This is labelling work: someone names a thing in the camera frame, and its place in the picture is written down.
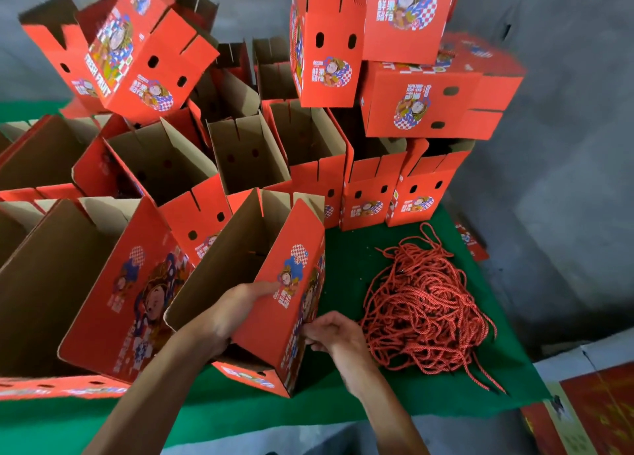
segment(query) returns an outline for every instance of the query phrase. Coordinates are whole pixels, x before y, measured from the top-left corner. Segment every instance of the oval hole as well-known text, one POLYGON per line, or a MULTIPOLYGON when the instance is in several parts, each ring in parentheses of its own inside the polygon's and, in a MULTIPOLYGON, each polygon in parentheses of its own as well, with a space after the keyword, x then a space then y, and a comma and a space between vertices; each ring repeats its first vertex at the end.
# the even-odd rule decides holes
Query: oval hole
POLYGON ((458 86, 449 86, 448 88, 445 88, 442 93, 445 96, 455 96, 456 94, 458 94, 458 91, 460 90, 460 88, 458 86))

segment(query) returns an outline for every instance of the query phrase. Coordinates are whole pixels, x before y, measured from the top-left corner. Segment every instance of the hand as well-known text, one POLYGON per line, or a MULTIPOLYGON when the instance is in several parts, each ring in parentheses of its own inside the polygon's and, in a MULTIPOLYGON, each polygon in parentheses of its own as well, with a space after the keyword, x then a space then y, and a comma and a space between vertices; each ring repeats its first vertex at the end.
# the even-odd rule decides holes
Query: hand
POLYGON ((253 304, 260 296, 273 294, 280 289, 280 283, 258 281, 243 283, 227 290, 215 304, 198 315, 181 331, 194 333, 210 347, 209 357, 224 352, 229 338, 247 319, 253 304))
POLYGON ((348 391, 360 398, 379 372, 361 327, 339 312, 330 312, 302 327, 306 343, 316 352, 326 352, 344 379, 348 391))

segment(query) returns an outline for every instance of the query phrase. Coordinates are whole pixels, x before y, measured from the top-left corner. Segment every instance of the forearm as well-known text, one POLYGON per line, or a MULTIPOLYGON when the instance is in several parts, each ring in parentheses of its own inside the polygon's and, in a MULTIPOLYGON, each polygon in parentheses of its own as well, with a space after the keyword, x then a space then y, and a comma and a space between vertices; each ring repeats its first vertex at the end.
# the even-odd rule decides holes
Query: forearm
POLYGON ((87 455, 158 454, 185 397, 212 356, 209 342, 194 329, 183 329, 143 370, 115 406, 92 442, 87 455))
POLYGON ((381 455, 429 455, 411 416, 378 370, 366 375, 359 399, 381 455))

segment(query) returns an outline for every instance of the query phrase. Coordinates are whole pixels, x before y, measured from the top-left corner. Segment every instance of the green table cover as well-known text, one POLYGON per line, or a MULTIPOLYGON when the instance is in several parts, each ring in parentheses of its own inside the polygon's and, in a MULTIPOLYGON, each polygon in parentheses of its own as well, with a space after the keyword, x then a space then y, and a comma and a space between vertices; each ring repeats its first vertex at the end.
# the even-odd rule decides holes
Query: green table cover
MULTIPOLYGON (((0 121, 33 119, 55 112, 63 103, 16 103, 0 121)), ((455 253, 455 265, 467 274, 467 287, 498 328, 478 348, 485 369, 509 395, 487 392, 467 373, 425 376, 415 367, 387 372, 386 378, 411 414, 490 416, 547 398, 548 391, 524 353, 480 269, 444 208, 431 224, 443 246, 455 253)), ((326 283, 319 313, 338 310, 360 319, 361 303, 374 276, 387 264, 375 247, 389 247, 418 233, 418 224, 385 225, 326 235, 326 283)), ((474 373, 486 383, 484 376, 474 373)), ((79 453, 104 422, 116 400, 53 398, 0 402, 0 446, 4 453, 79 453)), ((214 368, 196 379, 167 445, 202 442, 281 425, 315 425, 364 419, 361 405, 347 393, 327 354, 308 350, 298 380, 298 393, 288 400, 236 383, 214 368)))

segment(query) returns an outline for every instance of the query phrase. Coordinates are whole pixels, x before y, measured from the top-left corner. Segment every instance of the right hand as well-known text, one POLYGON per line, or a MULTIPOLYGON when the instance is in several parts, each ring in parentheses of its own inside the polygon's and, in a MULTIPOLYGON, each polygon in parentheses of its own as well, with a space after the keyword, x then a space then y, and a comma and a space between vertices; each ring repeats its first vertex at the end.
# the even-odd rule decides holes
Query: right hand
POLYGON ((313 351, 326 352, 335 362, 348 391, 360 398, 381 374, 370 355, 361 327, 339 312, 330 312, 302 327, 313 351))

